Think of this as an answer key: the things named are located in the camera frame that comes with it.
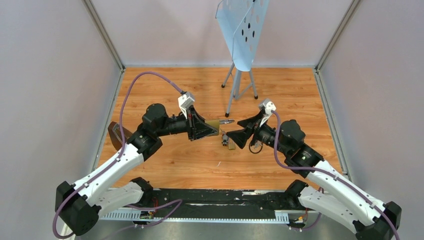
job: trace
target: perforated metal strip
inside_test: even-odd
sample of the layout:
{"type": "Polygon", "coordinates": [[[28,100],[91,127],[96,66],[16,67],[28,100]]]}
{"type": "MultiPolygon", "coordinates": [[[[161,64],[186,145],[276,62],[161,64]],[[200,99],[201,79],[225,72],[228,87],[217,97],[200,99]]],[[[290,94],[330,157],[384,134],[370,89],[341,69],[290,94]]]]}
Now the perforated metal strip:
{"type": "MultiPolygon", "coordinates": [[[[112,211],[101,218],[101,220],[117,221],[140,221],[156,222],[162,219],[154,217],[153,219],[140,219],[141,212],[136,209],[120,208],[112,211]]],[[[164,222],[185,222],[185,223],[237,223],[237,224],[288,224],[289,214],[285,212],[276,212],[274,219],[242,219],[242,218],[186,218],[169,217],[164,222]]]]}

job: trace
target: wooden surface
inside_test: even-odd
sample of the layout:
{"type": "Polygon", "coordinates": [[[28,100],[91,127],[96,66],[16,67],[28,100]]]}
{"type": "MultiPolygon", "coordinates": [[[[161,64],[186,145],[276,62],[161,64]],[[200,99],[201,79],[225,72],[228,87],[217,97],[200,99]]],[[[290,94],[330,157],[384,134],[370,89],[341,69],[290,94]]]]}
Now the wooden surface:
{"type": "MultiPolygon", "coordinates": [[[[205,119],[225,119],[232,80],[221,88],[228,68],[127,68],[119,92],[112,121],[119,122],[119,111],[133,78],[144,71],[155,71],[175,82],[184,91],[195,96],[194,107],[205,119]]],[[[239,120],[259,112],[258,104],[270,98],[277,107],[281,120],[296,119],[306,133],[305,142],[322,154],[338,171],[340,164],[326,121],[326,115],[310,68],[255,68],[253,69],[259,99],[254,99],[250,88],[241,99],[233,100],[229,118],[239,120]]],[[[249,83],[244,72],[241,88],[249,83]]],[[[168,83],[154,75],[142,76],[132,88],[123,114],[123,125],[135,131],[150,104],[161,103],[169,116],[178,114],[179,93],[168,83]]],[[[272,116],[268,124],[275,127],[272,116]]],[[[235,123],[221,125],[224,131],[241,129],[235,123]]],[[[189,141],[187,134],[161,138],[163,146],[146,162],[122,177],[115,187],[142,177],[154,188],[200,189],[254,189],[284,190],[295,179],[302,179],[278,166],[273,150],[264,146],[259,154],[249,149],[228,150],[221,144],[221,136],[189,141]]],[[[109,136],[103,147],[99,164],[114,153],[109,136]]]]}

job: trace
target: gray floor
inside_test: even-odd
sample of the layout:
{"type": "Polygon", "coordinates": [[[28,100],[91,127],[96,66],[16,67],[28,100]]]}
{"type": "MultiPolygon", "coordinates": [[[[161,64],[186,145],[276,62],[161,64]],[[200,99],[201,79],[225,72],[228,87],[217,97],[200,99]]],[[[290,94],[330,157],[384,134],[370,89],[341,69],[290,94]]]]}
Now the gray floor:
{"type": "MultiPolygon", "coordinates": [[[[316,214],[309,216],[310,223],[316,214]]],[[[131,225],[128,221],[101,220],[81,240],[100,240],[131,225]]],[[[289,230],[280,224],[163,222],[145,229],[127,229],[108,240],[356,240],[347,228],[323,217],[306,232],[289,230]]]]}

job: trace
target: cable connector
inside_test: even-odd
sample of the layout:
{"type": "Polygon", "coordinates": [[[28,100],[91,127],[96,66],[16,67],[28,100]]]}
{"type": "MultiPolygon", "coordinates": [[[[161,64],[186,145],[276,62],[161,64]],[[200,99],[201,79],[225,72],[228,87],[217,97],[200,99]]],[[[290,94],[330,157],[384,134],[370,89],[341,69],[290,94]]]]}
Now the cable connector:
{"type": "Polygon", "coordinates": [[[187,119],[187,109],[195,102],[195,96],[191,92],[186,92],[178,98],[178,106],[185,119],[187,119]]]}
{"type": "Polygon", "coordinates": [[[262,125],[266,123],[268,119],[271,117],[271,115],[273,114],[272,111],[277,110],[277,108],[269,98],[266,98],[265,100],[263,100],[258,107],[259,109],[262,109],[262,108],[265,109],[265,115],[262,117],[259,124],[259,127],[262,127],[262,125]]]}

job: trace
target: small metal object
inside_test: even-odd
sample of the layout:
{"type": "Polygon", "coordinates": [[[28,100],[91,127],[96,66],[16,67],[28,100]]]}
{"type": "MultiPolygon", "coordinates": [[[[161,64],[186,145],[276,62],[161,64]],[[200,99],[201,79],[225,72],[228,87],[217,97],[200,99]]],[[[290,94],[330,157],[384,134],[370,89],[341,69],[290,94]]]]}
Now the small metal object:
{"type": "Polygon", "coordinates": [[[221,125],[221,124],[232,124],[232,123],[234,123],[234,119],[222,119],[222,120],[219,120],[219,124],[221,125]]]}

